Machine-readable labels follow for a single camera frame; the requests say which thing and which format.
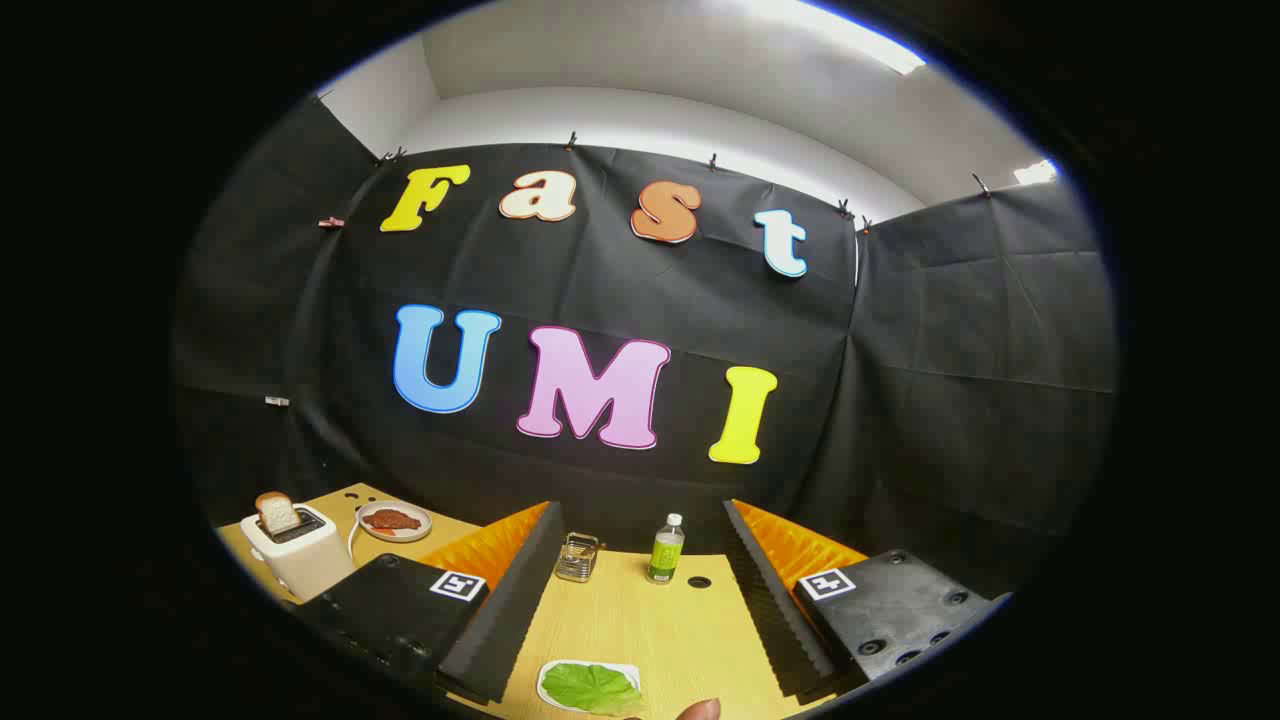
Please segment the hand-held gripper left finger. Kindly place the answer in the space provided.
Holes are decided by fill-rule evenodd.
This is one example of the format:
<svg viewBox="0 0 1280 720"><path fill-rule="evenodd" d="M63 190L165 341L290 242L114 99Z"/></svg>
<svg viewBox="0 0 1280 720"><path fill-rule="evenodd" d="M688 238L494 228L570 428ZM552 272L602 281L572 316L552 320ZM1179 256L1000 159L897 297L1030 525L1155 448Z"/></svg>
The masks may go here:
<svg viewBox="0 0 1280 720"><path fill-rule="evenodd" d="M417 694L500 702L563 538L561 503L541 502L421 559L381 553L298 616Z"/></svg>

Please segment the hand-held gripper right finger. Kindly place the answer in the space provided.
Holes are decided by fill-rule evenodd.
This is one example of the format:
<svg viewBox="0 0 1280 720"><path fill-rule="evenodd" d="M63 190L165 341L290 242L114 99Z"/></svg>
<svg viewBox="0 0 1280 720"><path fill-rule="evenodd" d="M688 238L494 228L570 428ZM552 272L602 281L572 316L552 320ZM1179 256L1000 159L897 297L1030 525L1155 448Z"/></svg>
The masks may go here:
<svg viewBox="0 0 1280 720"><path fill-rule="evenodd" d="M1002 606L914 552L864 555L736 498L723 510L726 556L765 656L801 703L879 684Z"/></svg>

